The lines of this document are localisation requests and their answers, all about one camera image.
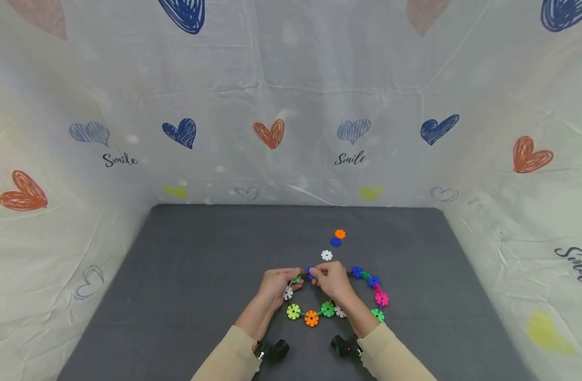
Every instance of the outlined heart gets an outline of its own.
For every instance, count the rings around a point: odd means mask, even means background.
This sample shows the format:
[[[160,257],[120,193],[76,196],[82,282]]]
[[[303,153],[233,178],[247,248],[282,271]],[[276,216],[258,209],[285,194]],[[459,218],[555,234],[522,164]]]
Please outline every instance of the outlined heart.
[[[7,209],[26,212],[48,206],[48,199],[39,185],[30,176],[22,171],[12,172],[12,181],[18,191],[3,192],[0,195],[0,204]]]
[[[189,34],[198,34],[204,25],[204,0],[158,0],[172,21]]]
[[[176,141],[180,145],[192,149],[194,139],[196,139],[196,124],[189,117],[179,123],[179,128],[169,123],[162,124],[162,130],[166,136]]]
[[[458,198],[458,191],[454,188],[435,187],[431,189],[431,196],[437,201],[450,202]]]
[[[368,187],[360,187],[359,188],[359,196],[363,198],[365,201],[374,201],[375,199],[380,196],[380,193],[384,190],[383,187],[375,187],[375,188],[368,188]]]
[[[435,119],[427,120],[420,128],[420,136],[429,145],[433,145],[437,140],[439,140],[440,137],[448,133],[448,131],[450,131],[452,127],[458,123],[459,119],[460,115],[454,114],[452,116],[448,116],[442,121],[442,123],[437,123]]]
[[[162,187],[162,190],[179,199],[186,199],[189,195],[187,188],[183,185],[179,185],[178,187]]]
[[[277,119],[274,121],[274,124],[272,124],[270,131],[268,131],[263,123],[256,122],[253,125],[253,129],[259,139],[261,139],[270,149],[275,149],[283,140],[285,123],[282,119]]]
[[[236,191],[236,193],[239,194],[239,196],[250,197],[251,200],[255,200],[257,197],[259,197],[259,194],[261,193],[261,191],[257,187],[248,187],[247,189],[236,187],[234,188],[234,190]]]
[[[369,131],[371,121],[368,119],[359,119],[354,123],[350,120],[345,120],[338,127],[338,139],[348,140],[352,145],[354,142]]]
[[[582,20],[582,0],[543,0],[541,23],[550,32],[561,32]]]
[[[575,346],[557,332],[556,324],[545,311],[536,311],[526,322],[528,336],[538,346],[564,355],[575,353]]]
[[[531,137],[520,137],[513,146],[513,171],[530,173],[543,168],[554,160],[554,153],[548,149],[534,151],[534,141]]]
[[[109,147],[109,136],[111,135],[107,127],[99,122],[90,122],[87,125],[75,123],[69,126],[69,135],[82,143],[101,143]]]
[[[67,40],[64,9],[60,0],[7,0],[23,19],[44,32]]]
[[[424,37],[426,32],[451,0],[407,0],[406,15],[412,27],[420,37]]]
[[[84,270],[84,284],[75,291],[75,298],[79,301],[91,297],[104,284],[103,271],[96,265],[90,265]]]

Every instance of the plastic toy piece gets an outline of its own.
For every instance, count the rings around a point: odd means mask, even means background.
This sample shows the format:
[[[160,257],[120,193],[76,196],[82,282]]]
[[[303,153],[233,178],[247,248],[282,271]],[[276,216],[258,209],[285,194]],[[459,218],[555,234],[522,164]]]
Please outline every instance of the plastic toy piece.
[[[380,285],[380,278],[376,277],[375,275],[372,275],[368,280],[367,280],[367,284],[371,287],[371,288],[375,288],[376,285]]]
[[[291,320],[296,320],[301,313],[302,310],[299,309],[299,305],[297,304],[290,304],[287,307],[287,317]]]
[[[343,240],[346,237],[346,232],[344,232],[342,229],[337,229],[334,233],[334,236],[340,238],[340,240]]]
[[[346,317],[346,312],[344,312],[343,309],[341,309],[339,305],[335,306],[335,314],[336,314],[336,316],[338,316],[340,318]]]
[[[321,258],[323,258],[324,261],[330,261],[333,258],[333,254],[329,250],[323,250],[321,252]]]
[[[311,269],[311,268],[313,268],[313,267],[314,267],[314,266],[308,266],[308,267],[306,268],[306,277],[308,277],[308,279],[314,279],[314,275],[312,275],[312,274],[310,273],[310,269]]]
[[[310,310],[306,312],[304,321],[306,322],[307,326],[316,326],[319,323],[319,316],[315,311]]]
[[[324,302],[321,305],[321,313],[324,316],[327,316],[328,318],[330,318],[333,315],[335,315],[335,306],[333,305],[332,302]]]
[[[331,238],[331,246],[334,248],[339,248],[342,245],[342,240],[338,237]]]
[[[380,311],[380,309],[372,309],[371,313],[374,314],[380,322],[384,321],[384,312]]]
[[[376,303],[378,303],[380,307],[387,306],[388,302],[390,302],[390,300],[388,299],[387,294],[383,292],[376,293]]]
[[[352,266],[352,277],[354,277],[355,279],[360,279],[363,277],[363,275],[361,275],[361,273],[363,272],[363,269],[360,268],[359,266]]]
[[[283,293],[284,300],[290,300],[293,297],[293,289],[290,286],[287,286],[285,292]]]

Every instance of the orange heart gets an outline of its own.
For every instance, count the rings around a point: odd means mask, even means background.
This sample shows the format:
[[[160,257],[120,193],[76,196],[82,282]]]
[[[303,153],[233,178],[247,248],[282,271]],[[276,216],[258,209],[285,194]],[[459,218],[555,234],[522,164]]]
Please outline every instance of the orange heart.
[[[530,173],[543,168],[554,160],[554,153],[548,149],[534,151],[534,141],[531,137],[520,137],[513,146],[513,171]]]
[[[272,124],[270,131],[266,128],[263,123],[256,122],[253,125],[255,133],[270,149],[275,149],[278,147],[280,142],[283,140],[283,134],[285,133],[285,123],[281,119],[277,119]]]
[[[39,185],[22,171],[12,172],[12,180],[20,190],[3,192],[0,195],[0,204],[12,210],[35,210],[48,206],[48,199]]]

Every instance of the right hand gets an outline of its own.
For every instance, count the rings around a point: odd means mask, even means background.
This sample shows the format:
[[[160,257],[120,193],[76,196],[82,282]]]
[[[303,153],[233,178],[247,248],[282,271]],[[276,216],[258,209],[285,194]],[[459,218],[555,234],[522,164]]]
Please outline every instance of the right hand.
[[[356,295],[348,280],[344,266],[338,262],[325,262],[310,269],[314,276],[312,284],[319,286],[328,297],[336,302],[343,302]]]

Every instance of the gray table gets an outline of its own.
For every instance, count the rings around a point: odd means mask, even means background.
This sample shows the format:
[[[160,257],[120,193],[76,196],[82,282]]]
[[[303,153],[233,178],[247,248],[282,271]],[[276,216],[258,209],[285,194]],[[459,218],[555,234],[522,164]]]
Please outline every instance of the gray table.
[[[347,237],[332,248],[335,229]],[[531,380],[443,214],[429,208],[159,205],[151,210],[58,380],[187,381],[251,300],[266,269],[321,262],[331,249],[347,268],[382,279],[386,322],[439,381]],[[355,289],[369,306],[366,282]],[[314,286],[304,311],[326,296]],[[267,338],[291,347],[256,380],[369,380],[336,357],[346,320],[318,326],[283,311]]]

